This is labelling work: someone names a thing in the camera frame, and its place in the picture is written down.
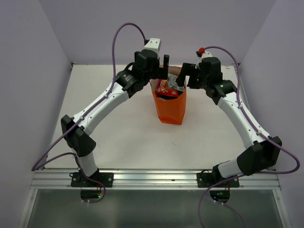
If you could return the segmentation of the silver grey snack packet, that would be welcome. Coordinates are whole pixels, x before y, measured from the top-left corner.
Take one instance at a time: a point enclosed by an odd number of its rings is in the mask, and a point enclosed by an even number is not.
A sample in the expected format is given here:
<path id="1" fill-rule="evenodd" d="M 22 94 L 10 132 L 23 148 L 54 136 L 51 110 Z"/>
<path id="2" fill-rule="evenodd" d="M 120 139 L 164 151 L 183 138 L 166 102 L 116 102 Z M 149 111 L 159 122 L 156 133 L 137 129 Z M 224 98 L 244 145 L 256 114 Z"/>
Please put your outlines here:
<path id="1" fill-rule="evenodd" d="M 170 89 L 175 89 L 180 92 L 183 92 L 185 87 L 179 86 L 178 83 L 176 82 L 176 79 L 177 79 L 176 75 L 168 74 L 167 87 Z"/>

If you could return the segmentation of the orange paper bag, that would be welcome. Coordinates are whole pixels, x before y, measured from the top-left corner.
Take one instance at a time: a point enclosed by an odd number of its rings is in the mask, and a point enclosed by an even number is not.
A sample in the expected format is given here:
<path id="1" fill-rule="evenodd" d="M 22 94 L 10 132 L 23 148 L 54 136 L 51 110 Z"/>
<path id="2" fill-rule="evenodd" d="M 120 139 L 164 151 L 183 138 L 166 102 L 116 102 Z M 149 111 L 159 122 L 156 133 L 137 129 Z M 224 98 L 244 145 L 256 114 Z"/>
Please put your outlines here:
<path id="1" fill-rule="evenodd" d="M 167 96 L 169 99 L 161 97 L 161 94 L 158 92 L 159 84 L 159 79 L 152 79 L 150 81 L 159 120 L 165 124 L 181 125 L 186 112 L 186 81 L 184 82 L 184 91 L 177 90 L 175 94 L 178 96 Z"/>

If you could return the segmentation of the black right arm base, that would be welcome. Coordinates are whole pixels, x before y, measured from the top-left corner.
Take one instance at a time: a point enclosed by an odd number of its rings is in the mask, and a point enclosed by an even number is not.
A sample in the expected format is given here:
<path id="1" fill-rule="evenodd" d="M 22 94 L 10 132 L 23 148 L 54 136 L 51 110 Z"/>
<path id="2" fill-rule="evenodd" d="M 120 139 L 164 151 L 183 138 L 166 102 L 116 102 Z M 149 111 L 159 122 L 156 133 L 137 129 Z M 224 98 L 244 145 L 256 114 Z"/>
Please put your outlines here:
<path id="1" fill-rule="evenodd" d="M 199 188 L 208 188 L 218 182 L 226 180 L 226 178 L 223 178 L 220 175 L 218 168 L 215 168 L 215 170 L 204 169 L 201 172 L 198 172 L 196 174 L 196 177 L 197 177 L 197 186 Z M 238 187 L 240 187 L 238 179 L 225 181 L 216 186 L 216 188 L 238 188 Z"/>

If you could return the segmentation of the red snack packet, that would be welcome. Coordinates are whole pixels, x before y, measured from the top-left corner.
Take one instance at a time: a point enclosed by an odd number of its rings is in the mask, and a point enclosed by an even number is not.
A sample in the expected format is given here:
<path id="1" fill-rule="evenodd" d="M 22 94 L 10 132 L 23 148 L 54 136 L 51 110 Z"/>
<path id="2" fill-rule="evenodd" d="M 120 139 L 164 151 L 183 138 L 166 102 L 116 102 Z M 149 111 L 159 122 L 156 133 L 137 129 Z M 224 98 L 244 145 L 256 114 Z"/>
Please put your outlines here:
<path id="1" fill-rule="evenodd" d="M 167 87 L 167 80 L 160 80 L 155 89 L 155 95 L 163 99 L 179 97 L 179 91 Z"/>

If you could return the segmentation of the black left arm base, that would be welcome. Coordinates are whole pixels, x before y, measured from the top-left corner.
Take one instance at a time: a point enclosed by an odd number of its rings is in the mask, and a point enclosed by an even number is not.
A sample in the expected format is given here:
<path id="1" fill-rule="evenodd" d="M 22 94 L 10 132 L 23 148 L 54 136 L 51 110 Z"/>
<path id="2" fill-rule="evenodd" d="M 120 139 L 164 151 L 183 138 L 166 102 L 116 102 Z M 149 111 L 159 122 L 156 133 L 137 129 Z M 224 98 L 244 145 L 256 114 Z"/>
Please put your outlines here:
<path id="1" fill-rule="evenodd" d="M 113 186 L 114 174 L 112 172 L 100 172 L 99 169 L 91 176 L 86 177 L 82 170 L 69 174 L 71 187 L 93 188 L 100 187 L 101 184 L 106 188 Z"/>

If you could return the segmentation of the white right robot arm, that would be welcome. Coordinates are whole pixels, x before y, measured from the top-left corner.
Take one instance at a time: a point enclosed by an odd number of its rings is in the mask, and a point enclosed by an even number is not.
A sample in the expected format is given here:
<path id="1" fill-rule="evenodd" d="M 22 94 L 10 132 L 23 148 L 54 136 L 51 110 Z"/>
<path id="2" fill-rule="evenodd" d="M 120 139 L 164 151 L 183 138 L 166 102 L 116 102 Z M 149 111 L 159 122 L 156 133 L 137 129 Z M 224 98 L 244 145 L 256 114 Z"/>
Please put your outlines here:
<path id="1" fill-rule="evenodd" d="M 246 119 L 243 110 L 247 107 L 237 95 L 237 88 L 230 80 L 224 80 L 221 72 L 221 62 L 216 57 L 206 57 L 198 64 L 183 63 L 180 74 L 176 79 L 181 85 L 189 77 L 187 86 L 191 89 L 204 89 L 206 95 L 213 100 L 229 118 L 240 135 L 245 147 L 236 159 L 213 167 L 211 180 L 216 186 L 223 186 L 228 178 L 256 172 L 273 167 L 278 159 L 280 149 L 275 144 L 282 145 L 279 137 L 271 137 L 258 125 L 250 114 Z"/>

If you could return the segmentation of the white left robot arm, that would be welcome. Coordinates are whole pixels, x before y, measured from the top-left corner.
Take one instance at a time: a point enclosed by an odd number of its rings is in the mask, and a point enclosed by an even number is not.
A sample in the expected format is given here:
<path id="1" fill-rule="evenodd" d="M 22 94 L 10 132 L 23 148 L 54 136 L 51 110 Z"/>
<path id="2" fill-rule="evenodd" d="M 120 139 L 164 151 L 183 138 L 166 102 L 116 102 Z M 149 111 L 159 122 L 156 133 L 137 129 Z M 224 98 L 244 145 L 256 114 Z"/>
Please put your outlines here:
<path id="1" fill-rule="evenodd" d="M 117 106 L 141 91 L 152 79 L 166 79 L 169 68 L 168 55 L 163 57 L 160 66 L 158 55 L 144 49 L 134 54 L 134 61 L 114 77 L 114 83 L 97 97 L 90 105 L 73 117 L 65 115 L 61 128 L 67 145 L 76 153 L 76 159 L 83 172 L 82 181 L 87 186 L 98 183 L 99 175 L 93 150 L 96 142 L 90 137 L 100 122 Z"/>

